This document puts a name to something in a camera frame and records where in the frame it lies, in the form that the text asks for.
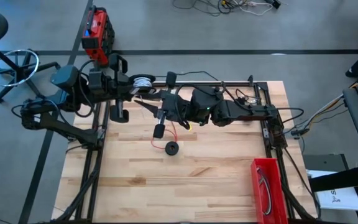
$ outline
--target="white paper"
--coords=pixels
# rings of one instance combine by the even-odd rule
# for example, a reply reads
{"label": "white paper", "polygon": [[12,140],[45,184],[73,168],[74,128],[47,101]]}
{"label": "white paper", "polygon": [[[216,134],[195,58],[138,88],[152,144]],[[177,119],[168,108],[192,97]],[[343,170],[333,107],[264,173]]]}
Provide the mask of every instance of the white paper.
{"label": "white paper", "polygon": [[[308,170],[308,175],[320,177],[335,174],[333,171]],[[321,208],[358,211],[358,195],[354,187],[316,192]]]}

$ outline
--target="black office chair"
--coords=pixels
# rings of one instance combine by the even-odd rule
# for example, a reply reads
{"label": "black office chair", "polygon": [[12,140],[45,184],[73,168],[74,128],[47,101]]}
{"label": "black office chair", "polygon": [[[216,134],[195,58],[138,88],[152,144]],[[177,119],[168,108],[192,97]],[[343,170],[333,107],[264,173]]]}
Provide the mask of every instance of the black office chair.
{"label": "black office chair", "polygon": [[[0,14],[0,39],[4,37],[7,32],[8,23],[3,15]],[[22,65],[18,63],[18,55],[25,52]],[[7,55],[15,53],[15,62],[10,60]],[[35,58],[35,63],[30,63],[32,56]],[[0,74],[8,74],[13,77],[12,81],[9,84],[0,84],[5,88],[0,92],[0,103],[3,102],[3,97],[13,88],[22,83],[28,84],[31,90],[37,95],[41,96],[41,93],[38,91],[38,88],[30,80],[30,78],[36,73],[42,70],[45,70],[50,67],[60,68],[60,65],[57,62],[46,63],[45,65],[40,65],[38,55],[32,51],[28,50],[13,50],[6,54],[3,54],[0,51],[0,60],[4,61],[10,69],[0,68]]]}

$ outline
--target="wooden table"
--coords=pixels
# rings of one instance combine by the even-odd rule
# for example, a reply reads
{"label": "wooden table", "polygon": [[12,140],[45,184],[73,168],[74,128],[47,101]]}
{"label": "wooden table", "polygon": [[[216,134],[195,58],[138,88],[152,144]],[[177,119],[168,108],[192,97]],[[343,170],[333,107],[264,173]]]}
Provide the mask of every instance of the wooden table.
{"label": "wooden table", "polygon": [[[268,82],[268,87],[272,103],[288,107],[283,82]],[[228,89],[234,93],[236,88]],[[254,95],[252,88],[240,89]],[[180,95],[189,100],[191,91],[183,88]],[[256,222],[250,165],[254,158],[265,157],[258,121],[236,121],[223,128],[193,124],[191,131],[175,124],[180,150],[168,156],[150,143],[157,123],[152,114],[134,102],[124,103],[124,108],[129,110],[130,121],[110,121],[108,125],[94,222]],[[81,110],[84,114],[89,108]],[[291,117],[290,111],[280,113],[283,120]],[[92,120],[76,116],[74,124],[86,129]],[[165,124],[173,131],[170,122]],[[154,143],[165,147],[172,140],[172,134],[165,132],[164,138]],[[287,149],[306,179],[298,141],[287,141]],[[84,149],[67,154],[52,218],[61,215],[61,209],[66,209],[78,193],[85,155]],[[291,191],[315,214],[313,199],[295,168],[287,156],[284,161]],[[83,215],[87,208],[85,200]]]}

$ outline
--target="red toolbox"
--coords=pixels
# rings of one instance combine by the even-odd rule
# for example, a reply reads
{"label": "red toolbox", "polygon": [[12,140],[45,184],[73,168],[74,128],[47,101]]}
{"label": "red toolbox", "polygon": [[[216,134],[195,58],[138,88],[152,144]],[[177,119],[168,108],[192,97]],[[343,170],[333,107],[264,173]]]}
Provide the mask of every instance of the red toolbox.
{"label": "red toolbox", "polygon": [[259,224],[288,224],[277,160],[254,159],[252,186]]}

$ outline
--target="chair base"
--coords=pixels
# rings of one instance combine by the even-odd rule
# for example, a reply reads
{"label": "chair base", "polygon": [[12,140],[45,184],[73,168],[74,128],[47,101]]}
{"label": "chair base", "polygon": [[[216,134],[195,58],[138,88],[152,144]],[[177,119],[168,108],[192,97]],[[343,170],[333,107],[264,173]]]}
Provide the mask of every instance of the chair base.
{"label": "chair base", "polygon": [[[1,51],[0,51],[0,58],[2,61],[4,61],[5,63],[7,63],[11,69],[0,69],[0,74],[1,73],[6,73],[6,74],[10,74],[11,76],[13,76],[14,78],[12,79],[12,81],[9,84],[13,84],[13,83],[17,83],[20,82],[22,80],[25,80],[26,78],[29,77],[29,75],[33,72],[33,68],[31,68],[32,66],[34,66],[35,64],[31,64],[30,63],[30,59],[31,59],[31,54],[26,52],[26,54],[24,55],[24,59],[23,59],[23,63],[21,66],[17,65],[17,56],[16,56],[16,63],[12,62],[10,59],[8,59]],[[42,70],[48,69],[48,68],[52,68],[55,67],[56,69],[60,69],[60,65],[57,62],[51,62],[51,63],[46,63],[45,65],[39,65],[37,72],[41,72]],[[30,87],[30,89],[37,95],[37,96],[42,96],[41,92],[39,92],[38,88],[34,85],[34,83],[31,80],[27,80],[26,84],[28,84],[28,86]],[[0,92],[0,103],[2,103],[3,97],[9,93],[12,89],[14,88],[14,86],[7,86],[4,87],[4,89]]]}

